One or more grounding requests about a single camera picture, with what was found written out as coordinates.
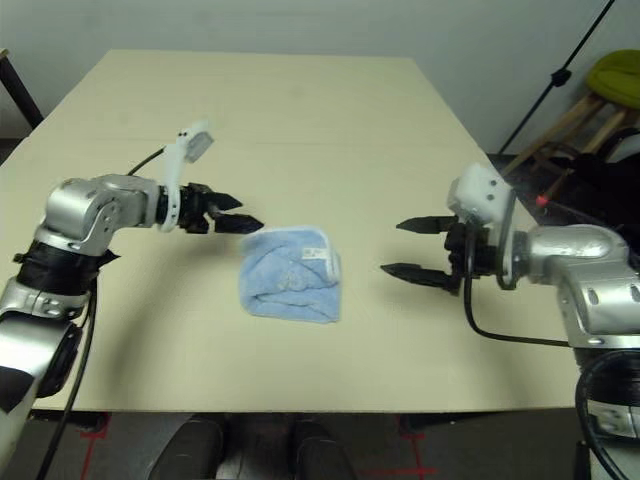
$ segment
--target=black tripod stand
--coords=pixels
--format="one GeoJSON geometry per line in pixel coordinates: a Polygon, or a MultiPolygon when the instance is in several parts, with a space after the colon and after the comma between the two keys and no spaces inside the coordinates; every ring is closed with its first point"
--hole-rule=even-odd
{"type": "Polygon", "coordinates": [[[609,13],[609,10],[611,9],[611,7],[613,7],[613,4],[615,2],[616,0],[609,0],[607,2],[605,7],[602,9],[602,12],[600,12],[600,15],[598,15],[598,17],[595,19],[595,21],[593,22],[589,30],[587,30],[587,33],[584,35],[584,37],[582,37],[582,40],[580,40],[580,43],[578,43],[578,46],[573,50],[573,52],[571,52],[571,55],[569,55],[569,58],[567,58],[567,61],[564,62],[564,65],[562,65],[562,67],[560,67],[558,70],[556,70],[551,74],[551,81],[549,82],[549,85],[547,85],[547,87],[542,91],[538,99],[534,102],[534,104],[529,109],[527,114],[520,121],[520,123],[515,128],[513,133],[511,133],[507,141],[504,143],[504,145],[502,145],[502,147],[500,148],[500,151],[498,152],[498,155],[502,155],[505,152],[505,150],[509,148],[509,145],[511,145],[511,142],[513,142],[513,140],[522,131],[522,129],[527,124],[529,119],[533,116],[536,110],[538,110],[540,105],[542,105],[542,102],[544,101],[544,99],[547,98],[547,95],[549,95],[551,90],[553,90],[554,87],[562,87],[564,84],[566,84],[569,81],[569,79],[571,78],[571,71],[569,70],[569,65],[571,65],[571,62],[573,62],[573,60],[576,58],[576,55],[580,53],[580,50],[582,50],[582,47],[584,47],[585,43],[587,43],[587,41],[589,40],[589,37],[591,37],[593,32],[596,30],[596,28],[598,28],[598,25],[600,25],[600,22],[602,22],[602,20],[607,15],[607,13],[609,13]]]}

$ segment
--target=table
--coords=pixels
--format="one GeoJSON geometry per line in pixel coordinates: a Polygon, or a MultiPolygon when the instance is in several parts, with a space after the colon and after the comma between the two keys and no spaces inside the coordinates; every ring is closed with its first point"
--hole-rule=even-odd
{"type": "MultiPolygon", "coordinates": [[[[379,269],[446,268],[443,236],[396,230],[448,214],[450,182],[488,160],[405,58],[111,51],[0,168],[0,278],[17,271],[48,192],[124,173],[210,118],[207,183],[268,226],[323,228],[342,257],[341,320],[253,317],[239,303],[237,237],[123,230],[102,269],[94,347],[75,408],[442,412],[563,407],[567,349],[505,344],[467,326],[462,300],[379,269]]],[[[140,174],[159,179],[160,163],[140,174]]],[[[519,211],[519,222],[532,219],[519,211]]],[[[563,338],[552,287],[475,289],[485,328],[563,338]]],[[[62,408],[71,382],[38,401],[62,408]]]]}

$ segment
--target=green stool seat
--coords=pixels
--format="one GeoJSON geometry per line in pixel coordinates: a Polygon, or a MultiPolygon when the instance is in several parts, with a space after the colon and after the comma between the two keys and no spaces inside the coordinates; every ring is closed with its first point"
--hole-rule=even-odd
{"type": "Polygon", "coordinates": [[[640,50],[618,50],[601,58],[587,85],[610,102],[640,110],[640,50]]]}

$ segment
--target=red tape mark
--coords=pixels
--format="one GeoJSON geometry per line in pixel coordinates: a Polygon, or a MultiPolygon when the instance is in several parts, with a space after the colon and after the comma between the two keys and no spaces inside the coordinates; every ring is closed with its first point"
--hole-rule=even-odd
{"type": "Polygon", "coordinates": [[[107,431],[109,430],[109,422],[111,421],[111,415],[107,416],[107,421],[104,427],[98,432],[80,432],[80,438],[88,438],[89,444],[87,445],[87,453],[84,455],[84,463],[82,464],[82,473],[80,474],[80,480],[87,480],[89,478],[89,467],[91,466],[91,457],[93,456],[93,448],[95,447],[96,440],[107,438],[107,431]]]}

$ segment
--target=white wall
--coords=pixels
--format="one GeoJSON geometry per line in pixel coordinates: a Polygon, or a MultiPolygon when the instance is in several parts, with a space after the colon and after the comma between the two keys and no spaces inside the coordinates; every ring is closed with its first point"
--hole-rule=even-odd
{"type": "MultiPolygon", "coordinates": [[[[109,48],[413,57],[481,147],[496,151],[606,0],[0,0],[0,45],[43,113],[109,48]]],[[[602,54],[640,48],[618,0],[517,150],[574,101],[602,54]]],[[[0,92],[0,136],[26,123],[0,92]]]]}

